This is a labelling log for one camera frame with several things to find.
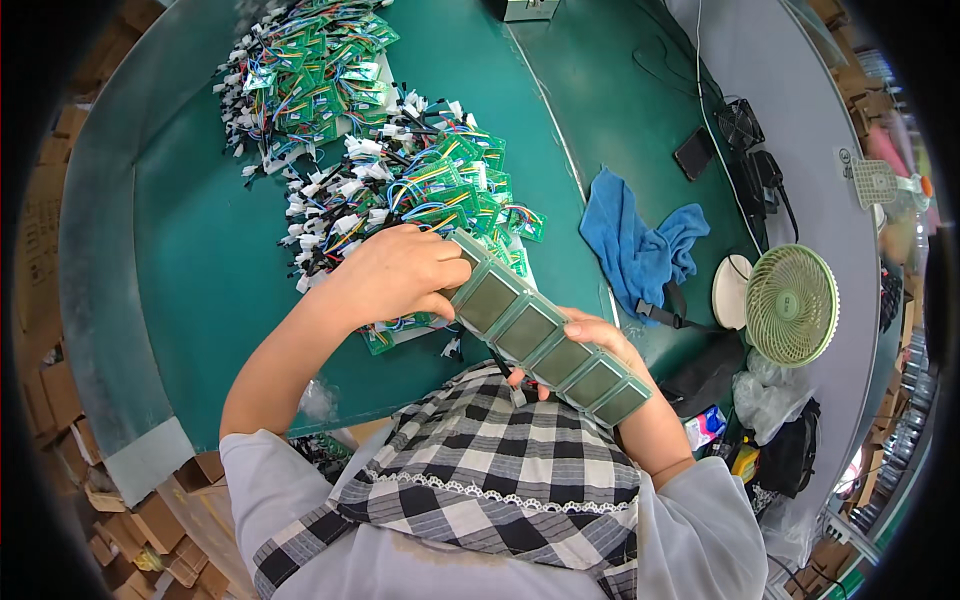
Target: plaid apron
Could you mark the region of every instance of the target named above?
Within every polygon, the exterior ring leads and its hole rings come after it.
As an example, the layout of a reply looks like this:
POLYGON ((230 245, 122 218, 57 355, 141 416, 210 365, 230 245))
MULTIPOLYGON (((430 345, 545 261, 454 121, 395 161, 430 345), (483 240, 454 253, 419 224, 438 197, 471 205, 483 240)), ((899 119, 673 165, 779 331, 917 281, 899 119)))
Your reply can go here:
POLYGON ((555 401, 526 402, 492 361, 394 415, 385 445, 339 493, 263 544, 263 600, 359 523, 588 572, 636 597, 640 474, 610 431, 555 401))

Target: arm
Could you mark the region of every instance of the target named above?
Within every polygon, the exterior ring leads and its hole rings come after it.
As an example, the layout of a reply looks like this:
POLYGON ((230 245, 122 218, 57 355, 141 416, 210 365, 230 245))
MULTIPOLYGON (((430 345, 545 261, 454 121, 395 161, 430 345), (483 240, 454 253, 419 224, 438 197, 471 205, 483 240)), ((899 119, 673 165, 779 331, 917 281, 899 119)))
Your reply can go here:
POLYGON ((220 437, 290 426, 300 395, 357 327, 425 311, 453 319, 436 290, 469 278, 460 247, 414 225, 385 229, 364 242, 321 285, 311 289, 253 352, 233 381, 220 437))
MULTIPOLYGON (((593 342, 606 348, 653 391, 650 399, 618 427, 627 456, 650 474, 654 487, 659 490, 666 482, 695 463, 684 427, 657 388, 639 352, 619 329, 576 308, 561 310, 573 319, 573 323, 564 327, 566 337, 574 342, 593 342)), ((508 381, 516 385, 522 378, 523 373, 517 371, 508 381)), ((540 399, 546 399, 548 394, 549 391, 540 386, 540 399)))

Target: hand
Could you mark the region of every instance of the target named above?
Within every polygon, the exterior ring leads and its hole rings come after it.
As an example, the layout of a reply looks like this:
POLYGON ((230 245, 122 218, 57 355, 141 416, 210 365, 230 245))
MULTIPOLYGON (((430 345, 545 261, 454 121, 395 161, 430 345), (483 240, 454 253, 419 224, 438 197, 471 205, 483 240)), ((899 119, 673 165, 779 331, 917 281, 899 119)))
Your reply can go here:
POLYGON ((418 311, 453 321, 453 305, 437 290, 457 287, 469 277, 470 265, 455 242, 400 225, 361 244, 309 294, 338 299, 351 328, 418 311))
MULTIPOLYGON (((636 351, 634 345, 624 337, 619 329, 600 317, 588 315, 582 310, 564 308, 562 306, 558 306, 557 308, 573 320, 573 323, 564 326, 566 337, 574 342, 593 342, 597 346, 602 346, 609 353, 622 360, 623 363, 645 383, 651 386, 654 385, 653 377, 650 376, 650 372, 643 363, 643 359, 640 358, 639 352, 636 351)), ((523 380, 523 377, 523 370, 513 369, 510 377, 507 378, 507 383, 516 386, 523 380)), ((546 400, 549 395, 550 390, 543 384, 538 384, 537 396, 541 400, 546 400)))

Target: white cable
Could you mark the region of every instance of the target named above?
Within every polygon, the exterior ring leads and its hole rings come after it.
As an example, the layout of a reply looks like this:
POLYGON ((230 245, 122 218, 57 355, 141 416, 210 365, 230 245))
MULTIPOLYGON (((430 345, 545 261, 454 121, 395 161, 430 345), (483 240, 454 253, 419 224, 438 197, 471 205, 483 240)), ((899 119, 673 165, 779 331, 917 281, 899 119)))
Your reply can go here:
POLYGON ((704 117, 704 125, 707 126, 707 133, 710 135, 710 141, 713 142, 713 148, 717 151, 717 160, 720 161, 720 166, 723 167, 724 173, 727 174, 727 180, 730 182, 730 189, 733 190, 733 198, 736 200, 736 207, 740 210, 740 216, 743 217, 743 223, 747 226, 747 232, 750 233, 750 239, 754 242, 754 248, 756 248, 757 254, 763 254, 763 251, 760 249, 760 245, 756 242, 756 237, 754 237, 754 230, 750 227, 750 222, 747 220, 747 213, 743 212, 743 205, 740 204, 740 197, 736 193, 736 186, 733 185, 733 178, 730 176, 730 170, 727 168, 727 162, 723 159, 723 155, 720 153, 720 144, 717 143, 717 139, 713 137, 713 132, 710 130, 710 123, 707 120, 707 110, 704 108, 704 87, 700 82, 700 15, 704 8, 704 0, 700 0, 697 5, 697 95, 700 97, 700 114, 704 117))

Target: desk fan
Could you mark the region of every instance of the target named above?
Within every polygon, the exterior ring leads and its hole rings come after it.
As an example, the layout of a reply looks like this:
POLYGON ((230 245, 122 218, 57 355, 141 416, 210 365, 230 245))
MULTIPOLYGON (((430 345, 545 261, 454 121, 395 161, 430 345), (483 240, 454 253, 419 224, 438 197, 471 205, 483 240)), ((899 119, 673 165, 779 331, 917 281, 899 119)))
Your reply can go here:
POLYGON ((820 356, 840 312, 836 280, 824 259, 799 244, 765 252, 752 270, 745 257, 730 259, 731 268, 724 268, 724 260, 714 277, 717 322, 746 325, 747 343, 780 367, 802 367, 820 356), (731 311, 730 300, 741 298, 742 311, 731 311))

